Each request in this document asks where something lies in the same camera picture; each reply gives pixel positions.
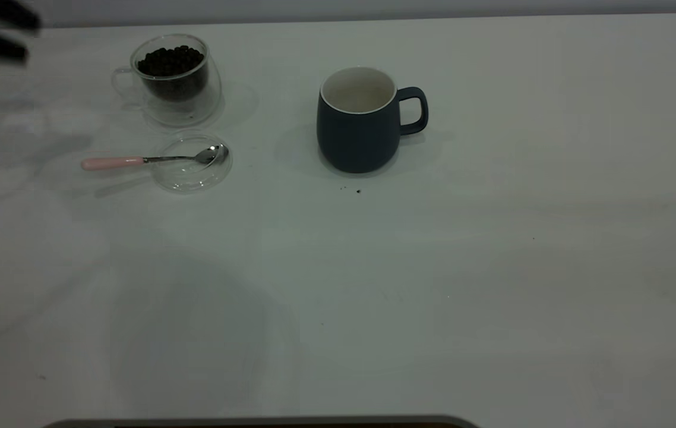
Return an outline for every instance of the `glass saucer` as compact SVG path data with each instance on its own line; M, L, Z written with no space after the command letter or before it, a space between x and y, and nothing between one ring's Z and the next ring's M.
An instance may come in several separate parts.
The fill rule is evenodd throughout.
M215 186L227 177L232 168L230 146L218 136L198 130L183 130L173 134L169 142L163 143L156 151L156 156L195 156L220 144L227 148L227 155L220 155L206 165L194 160L153 163L151 175L154 181L165 190L176 193L192 193Z

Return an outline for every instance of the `mug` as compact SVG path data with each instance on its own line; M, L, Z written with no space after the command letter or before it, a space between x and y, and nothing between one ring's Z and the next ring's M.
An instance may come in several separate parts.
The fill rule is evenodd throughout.
M402 125L399 101L417 98L422 115ZM336 71L320 87L317 141L328 162L341 171L374 171L399 148L400 136L418 133L428 124L428 101L419 87L398 89L383 71L351 67Z
M139 70L137 64L146 54L179 46L196 49L203 54L203 60L181 75L153 76ZM119 76L123 74L132 75L132 87L119 84ZM149 117L170 127L186 127L207 119L222 95L222 84L209 47L188 34L169 34L143 43L132 53L128 67L113 71L110 82L126 101L136 103Z

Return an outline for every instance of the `double-walled glass cup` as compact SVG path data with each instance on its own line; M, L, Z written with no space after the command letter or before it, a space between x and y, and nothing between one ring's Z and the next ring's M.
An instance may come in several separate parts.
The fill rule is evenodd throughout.
M193 70L180 75L152 76L138 70L138 62L146 54L158 49L188 46L203 54L203 60ZM132 86L119 83L123 74L132 75ZM187 127L207 119L219 106L222 82L209 47L202 40L188 34L169 34L148 40L135 49L128 67L112 73L116 92L127 102L136 103L151 118L169 127Z

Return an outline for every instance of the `table surface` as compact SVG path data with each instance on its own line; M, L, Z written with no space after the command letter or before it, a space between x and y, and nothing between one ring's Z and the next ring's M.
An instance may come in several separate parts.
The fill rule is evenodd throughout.
M168 136L109 84L142 41L212 47L195 195L84 172ZM0 63L0 426L449 414L676 426L676 14L45 30ZM419 86L383 170L331 170L317 90ZM411 122L413 101L402 105Z

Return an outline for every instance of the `spoon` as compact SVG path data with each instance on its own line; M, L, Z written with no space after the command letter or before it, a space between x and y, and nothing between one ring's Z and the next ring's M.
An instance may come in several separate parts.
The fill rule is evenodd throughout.
M181 159L191 160L203 165L209 165L217 158L223 158L227 155L227 148L224 144L211 146L208 149L201 150L195 156L161 156L158 158L141 158L139 156L127 156L124 158L87 158L82 160L82 169L85 171L98 171L102 169L112 169L128 167L132 165L142 165L143 163L178 161Z

